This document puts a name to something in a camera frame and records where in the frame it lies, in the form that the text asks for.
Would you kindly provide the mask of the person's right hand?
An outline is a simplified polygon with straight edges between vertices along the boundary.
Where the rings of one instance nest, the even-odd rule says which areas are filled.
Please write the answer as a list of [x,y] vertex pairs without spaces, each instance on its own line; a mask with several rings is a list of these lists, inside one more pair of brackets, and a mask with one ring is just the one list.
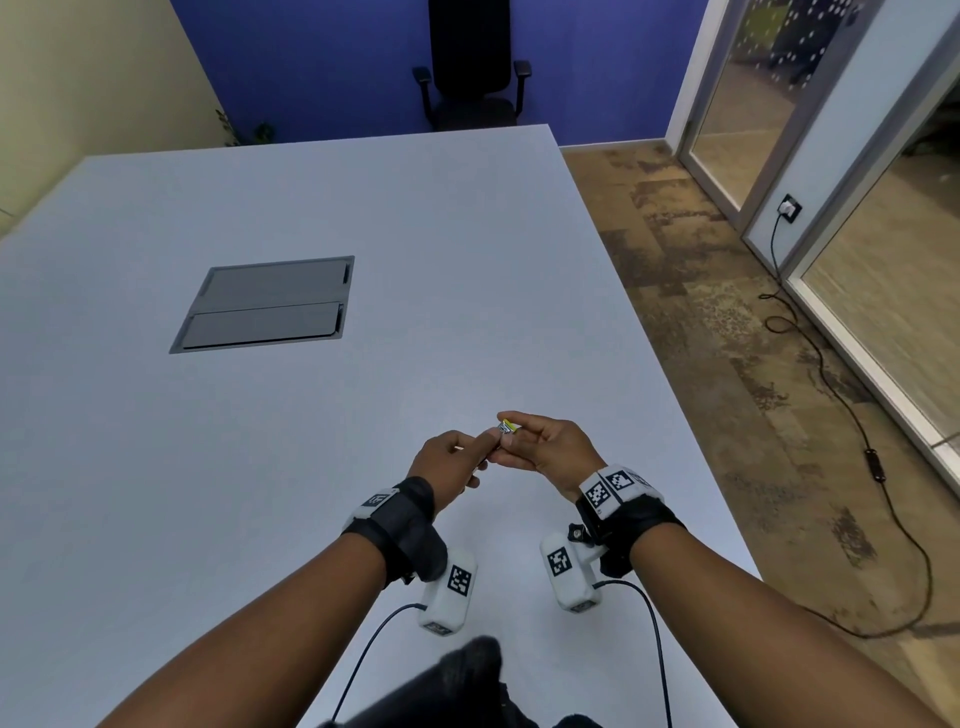
[[572,420],[520,411],[501,411],[497,418],[510,421],[517,429],[502,433],[488,461],[542,475],[570,504],[579,500],[581,484],[608,466],[586,432]]

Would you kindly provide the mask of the glass door with white frame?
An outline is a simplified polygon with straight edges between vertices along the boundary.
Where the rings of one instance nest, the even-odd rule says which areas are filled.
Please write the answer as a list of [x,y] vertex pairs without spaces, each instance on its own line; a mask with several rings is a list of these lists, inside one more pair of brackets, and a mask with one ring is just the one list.
[[678,159],[743,234],[884,0],[729,0]]

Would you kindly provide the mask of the person's right forearm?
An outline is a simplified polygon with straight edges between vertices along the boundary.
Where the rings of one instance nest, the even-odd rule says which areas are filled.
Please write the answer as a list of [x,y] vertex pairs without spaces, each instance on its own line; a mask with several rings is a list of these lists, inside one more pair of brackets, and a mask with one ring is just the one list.
[[950,728],[891,674],[676,524],[630,564],[739,728]]

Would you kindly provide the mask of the person's left hand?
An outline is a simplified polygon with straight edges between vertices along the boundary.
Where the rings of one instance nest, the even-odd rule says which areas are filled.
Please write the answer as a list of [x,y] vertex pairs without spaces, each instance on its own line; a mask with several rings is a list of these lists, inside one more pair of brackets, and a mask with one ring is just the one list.
[[502,433],[497,427],[483,431],[484,455],[448,453],[448,431],[427,440],[414,456],[409,478],[425,480],[433,493],[433,516],[438,516],[463,491],[479,485],[478,473],[489,466],[490,455],[498,448]]

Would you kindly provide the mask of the black office chair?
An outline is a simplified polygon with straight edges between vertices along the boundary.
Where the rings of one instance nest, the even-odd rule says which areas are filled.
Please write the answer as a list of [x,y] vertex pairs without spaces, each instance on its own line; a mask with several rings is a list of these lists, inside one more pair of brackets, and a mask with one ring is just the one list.
[[512,55],[511,0],[427,0],[432,67],[414,67],[432,132],[519,124],[532,64]]

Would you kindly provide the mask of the person's black clothing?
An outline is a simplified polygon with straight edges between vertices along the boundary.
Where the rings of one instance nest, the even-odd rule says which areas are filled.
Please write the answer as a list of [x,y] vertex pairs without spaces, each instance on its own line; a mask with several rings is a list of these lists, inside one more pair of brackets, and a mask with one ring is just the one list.
[[318,728],[542,728],[512,700],[501,668],[499,641],[474,637],[350,720]]

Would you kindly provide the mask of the person's left forearm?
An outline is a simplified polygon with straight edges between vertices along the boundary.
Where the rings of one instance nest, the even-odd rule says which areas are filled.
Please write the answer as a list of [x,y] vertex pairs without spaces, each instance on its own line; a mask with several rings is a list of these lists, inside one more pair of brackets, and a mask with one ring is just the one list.
[[97,728],[297,728],[386,584],[347,533],[198,638]]

